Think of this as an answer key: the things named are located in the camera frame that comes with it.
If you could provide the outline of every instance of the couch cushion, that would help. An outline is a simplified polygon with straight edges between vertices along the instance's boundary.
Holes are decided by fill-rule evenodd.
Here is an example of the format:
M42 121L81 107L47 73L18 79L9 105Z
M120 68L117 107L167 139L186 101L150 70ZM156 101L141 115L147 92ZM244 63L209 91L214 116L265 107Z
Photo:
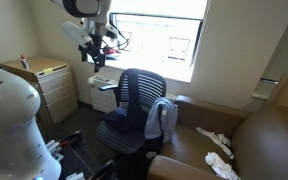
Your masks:
M288 179L288 108L266 106L249 117L232 147L241 179Z
M193 128L176 125L172 140L163 145L161 155L214 173L205 162L208 152L216 152L224 162L231 164L229 157L210 138Z

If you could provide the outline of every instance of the couch armrest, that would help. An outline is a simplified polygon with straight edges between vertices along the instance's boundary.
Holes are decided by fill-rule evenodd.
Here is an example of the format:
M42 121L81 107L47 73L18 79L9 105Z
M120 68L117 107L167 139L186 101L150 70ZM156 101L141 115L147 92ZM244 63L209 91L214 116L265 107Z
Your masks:
M232 137L235 129L251 114L227 106L194 100L183 95L177 96L175 104L178 106L179 124L223 133L229 138Z
M165 156L154 157L147 175L148 180L223 180L209 172L197 169Z

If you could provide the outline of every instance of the dark floor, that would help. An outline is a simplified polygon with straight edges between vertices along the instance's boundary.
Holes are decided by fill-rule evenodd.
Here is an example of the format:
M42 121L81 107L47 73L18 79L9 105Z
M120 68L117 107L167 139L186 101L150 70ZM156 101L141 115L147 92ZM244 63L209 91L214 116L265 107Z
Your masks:
M114 158L117 153L107 148L105 145L97 141L95 137L96 127L101 122L101 116L104 113L92 109L91 106L85 104L79 104L78 112L74 113L60 124L54 127L48 128L44 131L46 134L46 141L67 136L67 133L74 133L78 130L83 132L83 140L86 144L87 150L97 159L100 164L105 164L110 159ZM150 161L145 158L146 152L137 153L137 159L135 156L123 156L115 162L114 172L119 180L136 180L139 179L136 173L137 163L141 169L141 179L146 179L146 172Z

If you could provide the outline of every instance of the office chair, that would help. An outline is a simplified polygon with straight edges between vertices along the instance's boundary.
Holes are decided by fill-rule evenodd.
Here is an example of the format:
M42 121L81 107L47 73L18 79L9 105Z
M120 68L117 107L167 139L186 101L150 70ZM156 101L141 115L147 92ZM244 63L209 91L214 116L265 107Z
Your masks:
M158 98L165 97L165 79L153 72L127 69L122 73L118 86L100 88L101 91L109 89L113 89L116 97L117 108L113 113L123 114L127 120L115 122L124 123L122 130L102 121L96 129L96 137L120 154L132 154L146 142L144 128L147 116L145 117L144 112L149 110Z

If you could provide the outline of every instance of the chair backrest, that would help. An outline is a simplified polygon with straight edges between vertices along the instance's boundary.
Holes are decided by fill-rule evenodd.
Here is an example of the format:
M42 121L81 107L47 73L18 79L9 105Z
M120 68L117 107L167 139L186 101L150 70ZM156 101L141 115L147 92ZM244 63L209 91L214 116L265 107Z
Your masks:
M165 79L153 72L140 69L125 70L118 88L114 90L117 106L120 102L138 101L140 105L151 108L156 99L165 97Z

